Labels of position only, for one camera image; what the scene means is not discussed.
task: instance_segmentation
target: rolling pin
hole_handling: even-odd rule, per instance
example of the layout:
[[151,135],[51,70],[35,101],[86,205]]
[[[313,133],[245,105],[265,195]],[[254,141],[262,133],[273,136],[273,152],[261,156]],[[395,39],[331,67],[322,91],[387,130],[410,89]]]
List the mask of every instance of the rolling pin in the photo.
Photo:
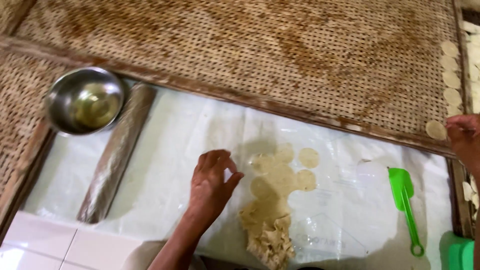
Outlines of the rolling pin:
[[80,206],[78,221],[94,224],[107,216],[155,95],[156,91],[143,83],[135,84],[130,90],[119,122],[98,161],[93,180]]

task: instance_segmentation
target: white tile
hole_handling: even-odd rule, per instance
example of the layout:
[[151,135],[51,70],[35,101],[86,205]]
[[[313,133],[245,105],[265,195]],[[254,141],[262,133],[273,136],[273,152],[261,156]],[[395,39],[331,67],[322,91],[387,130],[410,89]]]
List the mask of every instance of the white tile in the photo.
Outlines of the white tile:
[[141,243],[129,238],[79,229],[65,261],[97,270],[119,270],[125,258]]
[[18,212],[3,242],[63,259],[75,231],[75,228],[54,224],[43,218]]
[[59,270],[61,260],[24,250],[12,245],[0,247],[1,270]]
[[91,268],[84,268],[78,265],[73,265],[68,262],[63,262],[60,270],[91,270]]

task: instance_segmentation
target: white plastic mat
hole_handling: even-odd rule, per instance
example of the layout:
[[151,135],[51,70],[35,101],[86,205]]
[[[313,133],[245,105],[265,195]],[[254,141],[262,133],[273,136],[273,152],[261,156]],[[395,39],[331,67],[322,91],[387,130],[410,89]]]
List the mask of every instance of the white plastic mat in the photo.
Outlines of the white plastic mat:
[[[290,263],[331,269],[441,269],[439,242],[452,230],[448,173],[443,157],[407,147],[302,123],[257,110],[164,88],[151,109],[128,169],[106,220],[94,230],[141,240],[165,239],[187,207],[190,179],[198,156],[226,148],[246,174],[232,199],[202,237],[197,252],[213,258],[259,266],[245,250],[245,233],[237,213],[253,199],[248,162],[256,153],[271,153],[290,142],[296,153],[311,147],[320,165],[312,169],[317,188],[295,191],[290,237],[297,256]],[[75,223],[109,132],[55,139],[43,171],[24,210]],[[362,170],[361,160],[375,163]],[[291,166],[302,169],[295,159]],[[410,199],[425,256],[410,253],[403,212],[395,208],[386,175],[376,167],[410,172],[415,195]]]

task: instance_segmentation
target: stainless steel bowl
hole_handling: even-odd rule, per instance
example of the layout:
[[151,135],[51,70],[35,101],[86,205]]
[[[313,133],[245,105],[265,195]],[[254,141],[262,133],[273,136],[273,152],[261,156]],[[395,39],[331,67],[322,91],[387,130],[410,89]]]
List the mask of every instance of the stainless steel bowl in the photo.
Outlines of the stainless steel bowl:
[[86,135],[112,125],[126,89],[112,73],[97,67],[73,70],[60,77],[45,98],[47,117],[60,132]]

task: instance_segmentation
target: green spatula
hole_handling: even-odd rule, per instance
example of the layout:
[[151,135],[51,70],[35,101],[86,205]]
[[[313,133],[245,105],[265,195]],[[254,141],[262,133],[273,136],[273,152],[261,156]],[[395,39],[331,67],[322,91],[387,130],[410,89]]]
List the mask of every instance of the green spatula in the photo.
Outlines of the green spatula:
[[408,201],[409,198],[413,197],[413,185],[410,174],[404,169],[389,168],[388,178],[392,186],[395,206],[398,210],[405,212],[405,217],[407,218],[408,231],[410,232],[410,239],[412,240],[410,252],[415,257],[422,257],[425,249],[420,244],[415,218],[413,217],[410,202]]

